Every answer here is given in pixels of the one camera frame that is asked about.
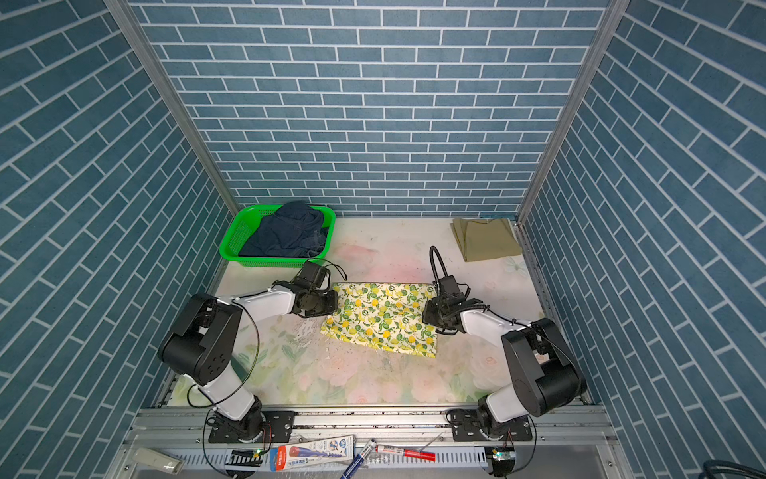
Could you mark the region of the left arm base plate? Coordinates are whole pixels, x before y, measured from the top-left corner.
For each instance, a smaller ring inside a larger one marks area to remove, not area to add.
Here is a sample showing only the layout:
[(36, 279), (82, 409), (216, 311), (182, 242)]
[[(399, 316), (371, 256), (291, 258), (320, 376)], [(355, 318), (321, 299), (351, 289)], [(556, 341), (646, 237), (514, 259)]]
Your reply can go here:
[(296, 413), (291, 410), (250, 412), (239, 421), (214, 412), (205, 422), (207, 441), (213, 444), (287, 443)]

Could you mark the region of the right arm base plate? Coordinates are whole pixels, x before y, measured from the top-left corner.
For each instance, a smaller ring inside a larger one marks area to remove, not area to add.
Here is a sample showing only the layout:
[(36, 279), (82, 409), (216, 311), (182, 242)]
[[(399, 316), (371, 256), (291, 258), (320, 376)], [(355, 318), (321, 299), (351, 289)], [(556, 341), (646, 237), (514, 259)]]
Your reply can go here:
[(455, 442), (516, 442), (530, 441), (534, 437), (526, 416), (498, 422), (490, 415), (488, 409), (453, 408), (446, 412), (445, 418)]

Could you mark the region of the dark navy skirt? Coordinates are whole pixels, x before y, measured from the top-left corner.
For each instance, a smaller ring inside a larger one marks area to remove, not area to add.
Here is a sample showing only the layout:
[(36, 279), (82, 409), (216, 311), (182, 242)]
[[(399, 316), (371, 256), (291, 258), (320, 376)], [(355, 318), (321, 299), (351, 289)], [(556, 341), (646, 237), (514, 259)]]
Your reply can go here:
[(261, 219), (239, 256), (310, 259), (324, 250), (327, 234), (322, 211), (291, 202)]

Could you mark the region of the green plastic basket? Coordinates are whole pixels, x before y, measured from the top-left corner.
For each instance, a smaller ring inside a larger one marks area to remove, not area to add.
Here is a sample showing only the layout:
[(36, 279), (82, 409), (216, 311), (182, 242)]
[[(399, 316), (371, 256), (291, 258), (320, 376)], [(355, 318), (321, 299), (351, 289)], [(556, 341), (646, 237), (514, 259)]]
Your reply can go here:
[(288, 259), (287, 257), (240, 257), (239, 251), (245, 241), (255, 232), (263, 217), (273, 214), (283, 205), (257, 205), (248, 207), (237, 214), (225, 233), (219, 252), (227, 261), (234, 261), (244, 267), (300, 267), (310, 259), (323, 259), (329, 253), (336, 223), (336, 213), (323, 206), (309, 206), (323, 212), (324, 226), (328, 229), (324, 250), (310, 259)]

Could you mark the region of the blue marker pen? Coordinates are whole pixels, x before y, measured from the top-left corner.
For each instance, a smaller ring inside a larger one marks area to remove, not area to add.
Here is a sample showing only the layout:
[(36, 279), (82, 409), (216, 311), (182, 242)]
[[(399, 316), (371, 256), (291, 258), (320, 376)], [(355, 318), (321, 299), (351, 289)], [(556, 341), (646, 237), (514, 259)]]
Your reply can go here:
[(351, 479), (355, 473), (364, 465), (369, 456), (376, 451), (377, 442), (374, 439), (370, 439), (361, 449), (361, 451), (354, 457), (352, 462), (341, 474), (341, 479)]

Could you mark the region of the olive green skirt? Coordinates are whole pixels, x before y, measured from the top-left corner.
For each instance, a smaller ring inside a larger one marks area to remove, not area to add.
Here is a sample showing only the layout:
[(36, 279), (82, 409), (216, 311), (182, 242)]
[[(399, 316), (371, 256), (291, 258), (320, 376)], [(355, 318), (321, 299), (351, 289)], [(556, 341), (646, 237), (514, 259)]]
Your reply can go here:
[(452, 221), (452, 231), (466, 263), (518, 257), (523, 251), (506, 219)]

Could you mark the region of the red marker pen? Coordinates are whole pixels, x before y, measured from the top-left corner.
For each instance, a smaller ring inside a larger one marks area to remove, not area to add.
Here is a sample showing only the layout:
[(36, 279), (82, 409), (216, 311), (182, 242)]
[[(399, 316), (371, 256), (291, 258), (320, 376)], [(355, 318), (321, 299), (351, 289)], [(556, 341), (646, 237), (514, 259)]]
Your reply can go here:
[(390, 445), (377, 444), (375, 446), (375, 451), (379, 454), (395, 455), (395, 456), (401, 456), (401, 457), (410, 458), (410, 459), (423, 460), (427, 462), (437, 461), (435, 453), (420, 451), (420, 450), (413, 450), (413, 449), (406, 449), (406, 448), (395, 447)]

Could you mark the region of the red blue toothpaste box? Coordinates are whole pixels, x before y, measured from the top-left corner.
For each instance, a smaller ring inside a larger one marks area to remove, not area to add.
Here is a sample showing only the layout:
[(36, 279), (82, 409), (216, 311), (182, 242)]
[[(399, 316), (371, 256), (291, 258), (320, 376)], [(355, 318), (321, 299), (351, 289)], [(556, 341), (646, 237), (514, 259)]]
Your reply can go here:
[(285, 472), (321, 464), (348, 463), (355, 456), (355, 442), (353, 435), (346, 435), (279, 446), (269, 453), (269, 469)]

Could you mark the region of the yellow floral skirt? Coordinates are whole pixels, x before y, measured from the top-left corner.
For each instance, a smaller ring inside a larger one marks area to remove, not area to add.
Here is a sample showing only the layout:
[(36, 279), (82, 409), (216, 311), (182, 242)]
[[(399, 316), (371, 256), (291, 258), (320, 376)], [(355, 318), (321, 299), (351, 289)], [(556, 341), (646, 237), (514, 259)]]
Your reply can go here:
[(435, 287), (424, 283), (337, 283), (337, 309), (321, 332), (333, 339), (388, 352), (434, 358), (435, 327), (423, 323)]

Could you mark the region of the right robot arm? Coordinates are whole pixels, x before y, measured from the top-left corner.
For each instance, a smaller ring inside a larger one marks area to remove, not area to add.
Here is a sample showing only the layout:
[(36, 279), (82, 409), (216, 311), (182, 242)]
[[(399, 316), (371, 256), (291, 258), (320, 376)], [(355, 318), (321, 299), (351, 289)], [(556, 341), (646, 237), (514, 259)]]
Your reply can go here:
[(478, 401), (485, 428), (523, 416), (540, 417), (586, 392), (586, 379), (554, 321), (506, 319), (480, 299), (471, 299), (470, 289), (462, 289), (452, 275), (435, 279), (435, 287), (424, 323), (441, 335), (479, 337), (506, 357), (510, 383)]

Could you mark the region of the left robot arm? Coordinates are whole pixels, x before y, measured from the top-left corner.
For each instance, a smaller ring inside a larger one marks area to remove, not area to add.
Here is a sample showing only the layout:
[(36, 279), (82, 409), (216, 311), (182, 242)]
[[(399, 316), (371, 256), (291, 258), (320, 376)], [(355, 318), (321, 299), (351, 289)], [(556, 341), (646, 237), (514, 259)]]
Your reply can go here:
[(252, 425), (259, 422), (257, 397), (231, 365), (241, 322), (256, 327), (280, 315), (323, 319), (337, 309), (331, 271), (307, 261), (290, 281), (240, 297), (193, 295), (159, 347), (158, 357), (171, 370), (191, 377), (219, 416)]

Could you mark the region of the aluminium rail frame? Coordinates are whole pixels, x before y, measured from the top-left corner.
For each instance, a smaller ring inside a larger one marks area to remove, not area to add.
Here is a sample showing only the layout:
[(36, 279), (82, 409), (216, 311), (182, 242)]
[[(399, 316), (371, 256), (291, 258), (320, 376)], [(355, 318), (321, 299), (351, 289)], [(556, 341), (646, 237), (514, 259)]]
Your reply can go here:
[[(296, 413), (287, 443), (213, 444), (209, 419), (190, 408), (143, 409), (107, 472), (109, 478), (277, 478), (269, 453), (279, 446), (353, 435), (358, 449), (378, 444), (436, 454), (436, 462), (373, 452), (359, 478), (486, 478), (514, 465), (516, 478), (630, 478), (626, 453), (604, 407), (575, 403), (528, 419), (530, 441), (455, 442), (445, 414), (468, 405), (269, 406)], [(133, 461), (139, 448), (154, 449), (185, 464), (169, 475)]]

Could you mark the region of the grey tape roll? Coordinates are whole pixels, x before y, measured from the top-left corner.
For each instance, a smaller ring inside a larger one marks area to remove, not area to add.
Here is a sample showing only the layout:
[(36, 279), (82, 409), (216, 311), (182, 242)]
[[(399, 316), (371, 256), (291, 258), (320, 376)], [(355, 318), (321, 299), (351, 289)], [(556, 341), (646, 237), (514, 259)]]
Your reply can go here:
[(169, 475), (178, 475), (185, 464), (182, 459), (147, 448), (137, 449), (133, 454), (133, 461)]

